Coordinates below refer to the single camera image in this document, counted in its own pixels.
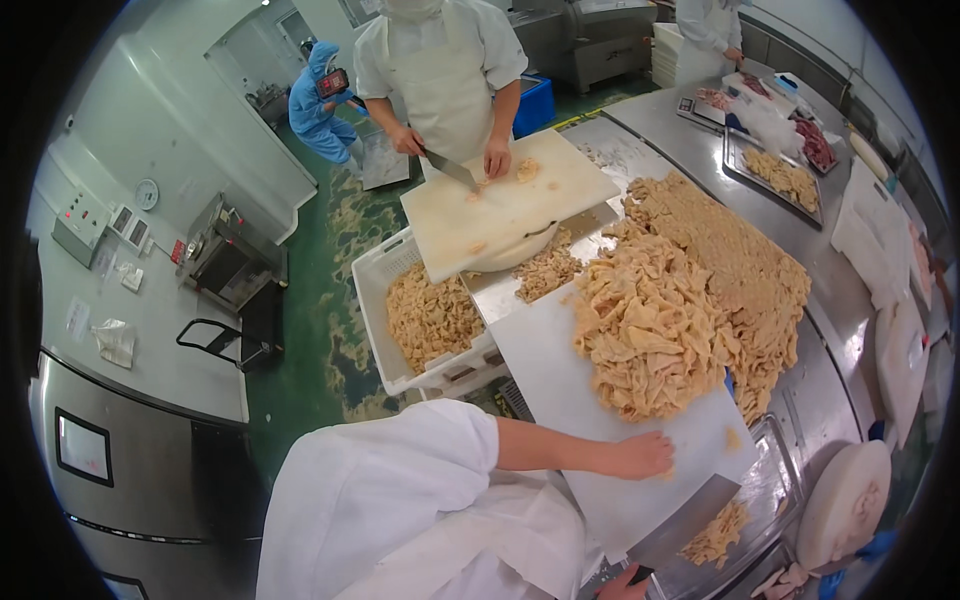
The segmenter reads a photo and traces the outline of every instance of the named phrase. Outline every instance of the worker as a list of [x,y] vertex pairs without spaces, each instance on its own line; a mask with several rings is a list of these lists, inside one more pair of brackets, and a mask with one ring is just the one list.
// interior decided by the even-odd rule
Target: worker
[[[276,477],[257,600],[571,600],[601,553],[543,469],[638,480],[673,451],[661,432],[592,442],[448,398],[319,429]],[[600,600],[642,600],[634,574]]]
[[677,85],[723,77],[743,63],[737,9],[753,0],[677,0],[677,26],[684,36],[677,58]]
[[320,97],[317,82],[332,73],[340,46],[329,41],[318,41],[310,51],[310,58],[290,89],[290,129],[310,150],[336,164],[344,165],[358,179],[361,177],[363,143],[357,141],[353,126],[333,115],[334,109],[346,103],[361,114],[368,113],[350,100],[353,92],[346,90],[329,98]]
[[[357,93],[401,153],[422,147],[463,163],[482,155],[488,179],[506,175],[527,57],[499,8],[481,0],[383,0],[356,41]],[[397,92],[410,127],[387,96]]]

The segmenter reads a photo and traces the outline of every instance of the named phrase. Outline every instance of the green floor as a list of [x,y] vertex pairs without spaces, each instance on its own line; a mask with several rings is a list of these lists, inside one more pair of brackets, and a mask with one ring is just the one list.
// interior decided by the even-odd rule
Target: green floor
[[[557,117],[547,127],[655,89],[636,75],[607,80],[583,96],[555,85]],[[354,122],[361,135],[374,131],[372,123],[349,108],[340,107],[337,114]],[[354,258],[407,226],[399,196],[422,182],[419,169],[414,180],[364,192],[358,180],[303,146],[288,127],[277,135],[319,184],[286,242],[285,356],[268,370],[247,374],[253,458],[268,486],[302,434],[387,417],[420,400],[417,391],[402,397],[384,392],[350,273]],[[492,395],[498,383],[469,400],[495,411]]]

